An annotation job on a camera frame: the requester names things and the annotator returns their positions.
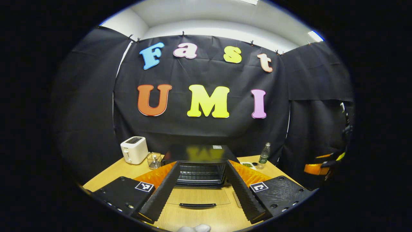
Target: orange object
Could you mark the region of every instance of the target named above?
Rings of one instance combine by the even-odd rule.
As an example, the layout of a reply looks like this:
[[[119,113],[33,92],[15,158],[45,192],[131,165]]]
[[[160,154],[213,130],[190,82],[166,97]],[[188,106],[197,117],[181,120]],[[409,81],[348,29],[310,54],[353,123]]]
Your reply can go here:
[[[330,157],[332,154],[327,154],[327,155],[324,155],[324,156],[318,156],[318,157],[315,157],[315,159],[317,159],[317,158],[324,158],[324,157]]]
[[[248,168],[240,163],[236,163],[231,160],[229,160],[229,162],[232,164],[236,172],[239,173],[240,177],[245,182],[245,184],[248,186],[248,188],[251,184],[255,184],[255,183],[259,183],[259,182],[271,179],[269,176],[262,174],[258,171],[255,171],[251,168]]]
[[[159,104],[157,107],[149,106],[150,92],[153,90],[152,85],[139,85],[137,90],[139,90],[139,98],[137,100],[137,108],[139,111],[147,116],[159,116],[166,110],[167,98],[169,96],[169,90],[172,89],[171,85],[163,84],[157,86],[160,91]]]
[[[134,178],[134,180],[143,181],[145,183],[152,184],[157,189],[162,183],[162,181],[164,180],[164,178],[167,176],[167,174],[170,172],[172,167],[175,165],[175,163],[176,162],[166,164],[165,166],[162,166],[158,169],[155,169],[146,174],[140,175]]]
[[[321,168],[321,163],[307,164],[305,165],[304,172],[312,175],[326,175],[329,171],[329,167]]]

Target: blue letter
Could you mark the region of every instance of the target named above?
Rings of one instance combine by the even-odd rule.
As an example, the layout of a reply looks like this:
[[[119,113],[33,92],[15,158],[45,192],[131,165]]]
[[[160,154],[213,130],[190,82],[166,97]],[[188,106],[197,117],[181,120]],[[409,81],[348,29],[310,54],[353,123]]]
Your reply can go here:
[[[158,59],[155,59],[155,56],[159,58],[162,55],[159,49],[162,47],[164,47],[164,44],[162,42],[159,42],[139,52],[139,54],[143,55],[143,59],[145,60],[145,65],[143,66],[144,70],[150,69],[160,62]]]

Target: white wall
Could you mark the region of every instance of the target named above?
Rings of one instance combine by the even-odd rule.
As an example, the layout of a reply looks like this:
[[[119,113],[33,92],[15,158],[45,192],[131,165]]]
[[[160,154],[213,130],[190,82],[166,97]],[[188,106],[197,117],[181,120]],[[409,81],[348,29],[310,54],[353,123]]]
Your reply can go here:
[[[111,18],[107,19],[101,26],[118,31],[127,37],[132,35],[132,40],[142,38],[149,29],[145,21],[141,19],[133,10],[126,9]]]
[[[189,20],[162,24],[149,28],[141,39],[181,35],[182,31],[185,35],[219,36],[248,43],[253,40],[253,44],[272,51],[278,50],[279,53],[299,47],[283,37],[256,27],[217,20]]]

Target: pink letter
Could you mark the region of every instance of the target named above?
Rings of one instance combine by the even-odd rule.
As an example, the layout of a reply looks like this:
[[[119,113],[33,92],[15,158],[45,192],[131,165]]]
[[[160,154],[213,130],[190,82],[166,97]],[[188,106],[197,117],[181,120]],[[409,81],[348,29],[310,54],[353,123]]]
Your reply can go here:
[[[193,43],[181,43],[178,45],[178,49],[173,51],[173,55],[175,57],[186,57],[188,59],[193,59],[195,58],[196,51],[197,51],[197,46],[196,44]]]
[[[265,103],[263,101],[263,96],[266,94],[263,90],[251,90],[255,99],[255,110],[252,114],[252,118],[266,118],[265,113]]]

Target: white toaster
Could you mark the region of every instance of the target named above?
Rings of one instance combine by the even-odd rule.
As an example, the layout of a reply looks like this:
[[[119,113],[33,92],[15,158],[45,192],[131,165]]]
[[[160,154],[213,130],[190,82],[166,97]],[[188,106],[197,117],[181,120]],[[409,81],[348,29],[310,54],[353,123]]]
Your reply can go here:
[[[149,154],[146,138],[133,136],[120,144],[127,163],[140,164]]]

